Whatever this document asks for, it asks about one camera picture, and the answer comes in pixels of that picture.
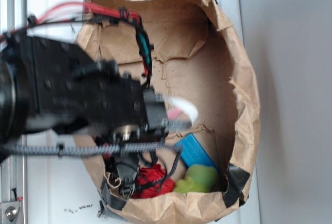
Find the green plush toy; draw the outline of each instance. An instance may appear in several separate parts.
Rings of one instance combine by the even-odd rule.
[[[217,182],[218,172],[215,167],[194,164],[189,167],[185,178],[176,182],[173,191],[178,193],[207,193]]]

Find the blue box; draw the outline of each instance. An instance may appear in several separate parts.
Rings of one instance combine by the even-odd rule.
[[[178,145],[183,146],[181,158],[188,167],[193,164],[202,164],[205,166],[215,167],[218,173],[220,172],[220,170],[217,168],[217,166],[214,164],[212,159],[209,157],[209,155],[206,153],[206,151],[203,149],[201,144],[192,133],[179,141],[176,146]]]

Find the red cloth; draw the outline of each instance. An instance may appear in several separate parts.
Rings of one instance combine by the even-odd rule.
[[[150,181],[154,181],[162,178],[165,175],[166,170],[161,167],[160,164],[155,164],[151,168],[140,168],[139,175],[137,177],[137,185],[142,185],[148,183]],[[142,191],[136,191],[133,195],[134,199],[145,199],[157,197],[162,194],[166,194],[171,192],[175,186],[175,181],[171,178],[168,178],[160,189],[160,184],[155,185],[154,187],[150,187],[148,189],[144,189]]]

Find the screw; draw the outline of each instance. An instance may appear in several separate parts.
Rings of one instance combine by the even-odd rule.
[[[69,44],[68,43],[61,43],[61,47],[65,52],[69,51]]]
[[[5,211],[5,215],[9,221],[14,220],[17,216],[17,213],[18,213],[17,209],[12,206],[7,208]]]
[[[139,102],[139,101],[135,101],[135,102],[134,102],[134,110],[135,110],[135,111],[139,111],[140,108],[141,108],[141,107],[140,107],[140,102]]]
[[[39,39],[39,43],[40,43],[40,45],[41,45],[42,47],[44,47],[44,48],[46,48],[47,45],[48,45],[47,40],[46,40],[46,39],[43,39],[43,38]]]
[[[69,81],[67,81],[66,85],[67,85],[67,89],[68,90],[72,90],[73,89],[73,85]]]
[[[99,82],[99,87],[101,90],[104,90],[105,89],[105,83],[104,82]]]
[[[52,83],[51,83],[51,81],[50,81],[50,80],[45,80],[45,86],[46,86],[48,89],[52,88]]]

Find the paper bag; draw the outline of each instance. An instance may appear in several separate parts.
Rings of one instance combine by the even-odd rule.
[[[253,67],[231,21],[216,0],[89,0],[110,8],[138,11],[154,44],[151,84],[164,95],[193,102],[199,118],[192,129],[170,133],[175,144],[193,133],[214,163],[220,178],[211,193],[167,193],[151,199],[120,199],[104,183],[101,156],[84,159],[108,208],[132,223],[207,223],[220,219],[247,198],[258,148],[260,103]],[[140,78],[143,71],[134,30],[124,24],[86,24],[77,43],[95,60],[116,59],[120,71]],[[95,145],[87,136],[78,146]],[[166,166],[175,155],[157,152]],[[184,176],[184,163],[172,176]]]

